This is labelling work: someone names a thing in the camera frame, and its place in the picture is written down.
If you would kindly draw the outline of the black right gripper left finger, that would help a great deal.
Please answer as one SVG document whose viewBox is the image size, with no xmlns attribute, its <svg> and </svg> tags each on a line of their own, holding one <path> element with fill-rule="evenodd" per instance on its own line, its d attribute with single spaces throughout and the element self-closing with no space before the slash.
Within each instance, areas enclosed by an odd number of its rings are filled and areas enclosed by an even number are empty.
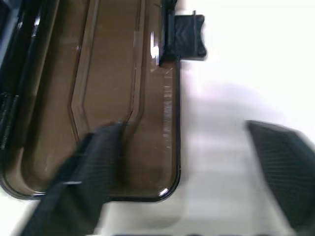
<svg viewBox="0 0 315 236">
<path fill-rule="evenodd" d="M 111 201 L 125 128 L 111 123 L 85 135 L 40 198 L 23 236 L 94 233 L 103 205 Z"/>
</svg>

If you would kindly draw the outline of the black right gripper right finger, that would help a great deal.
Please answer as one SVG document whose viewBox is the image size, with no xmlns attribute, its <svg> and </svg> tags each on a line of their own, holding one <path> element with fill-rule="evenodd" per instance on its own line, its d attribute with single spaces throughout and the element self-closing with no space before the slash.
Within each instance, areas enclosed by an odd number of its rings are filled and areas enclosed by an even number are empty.
<svg viewBox="0 0 315 236">
<path fill-rule="evenodd" d="M 315 149 L 301 133 L 256 120 L 246 122 L 264 179 L 298 236 L 315 234 Z"/>
</svg>

